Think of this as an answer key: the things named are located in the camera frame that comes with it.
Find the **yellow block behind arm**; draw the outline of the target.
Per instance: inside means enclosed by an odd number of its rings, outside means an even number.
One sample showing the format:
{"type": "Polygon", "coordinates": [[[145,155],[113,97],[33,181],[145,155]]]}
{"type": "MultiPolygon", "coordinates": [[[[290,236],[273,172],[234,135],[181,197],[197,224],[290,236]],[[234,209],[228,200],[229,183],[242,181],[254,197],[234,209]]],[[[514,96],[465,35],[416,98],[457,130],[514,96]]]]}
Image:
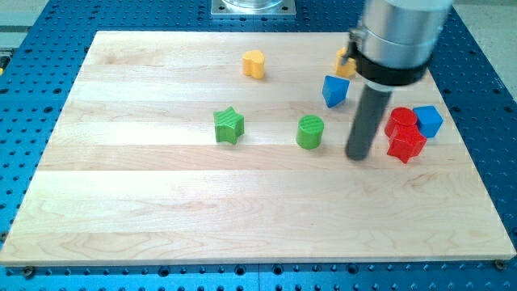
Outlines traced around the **yellow block behind arm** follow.
{"type": "Polygon", "coordinates": [[[340,77],[350,78],[354,77],[356,74],[356,62],[354,58],[345,57],[346,53],[346,47],[343,47],[336,52],[334,71],[335,74],[340,77]]]}

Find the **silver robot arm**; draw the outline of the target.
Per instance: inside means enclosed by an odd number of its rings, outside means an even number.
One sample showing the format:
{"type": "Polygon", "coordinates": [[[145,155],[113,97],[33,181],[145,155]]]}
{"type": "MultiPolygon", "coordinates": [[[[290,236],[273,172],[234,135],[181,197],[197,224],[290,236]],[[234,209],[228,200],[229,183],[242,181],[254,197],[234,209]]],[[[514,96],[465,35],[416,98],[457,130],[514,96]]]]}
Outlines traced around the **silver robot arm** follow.
{"type": "Polygon", "coordinates": [[[422,78],[452,0],[368,0],[356,27],[349,31],[345,65],[353,59],[364,79],[345,153],[364,160],[391,94],[422,78]]]}

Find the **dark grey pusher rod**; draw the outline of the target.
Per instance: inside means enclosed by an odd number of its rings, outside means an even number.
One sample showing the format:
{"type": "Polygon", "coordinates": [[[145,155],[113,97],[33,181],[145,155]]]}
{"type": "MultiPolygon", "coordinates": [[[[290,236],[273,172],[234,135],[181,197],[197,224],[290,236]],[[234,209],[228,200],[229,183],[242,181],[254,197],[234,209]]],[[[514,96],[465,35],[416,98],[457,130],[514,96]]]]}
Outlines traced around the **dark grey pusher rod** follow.
{"type": "Polygon", "coordinates": [[[364,86],[345,147],[349,159],[362,161],[368,156],[392,93],[391,86],[364,86]]]}

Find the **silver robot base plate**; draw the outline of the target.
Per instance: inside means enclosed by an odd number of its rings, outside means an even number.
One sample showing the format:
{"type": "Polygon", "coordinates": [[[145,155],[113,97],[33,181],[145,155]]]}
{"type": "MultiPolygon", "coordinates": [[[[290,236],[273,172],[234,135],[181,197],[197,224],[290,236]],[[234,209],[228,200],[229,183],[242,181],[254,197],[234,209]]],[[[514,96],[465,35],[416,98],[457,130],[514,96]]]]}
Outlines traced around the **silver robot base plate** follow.
{"type": "Polygon", "coordinates": [[[294,0],[212,0],[212,16],[296,15],[294,0]]]}

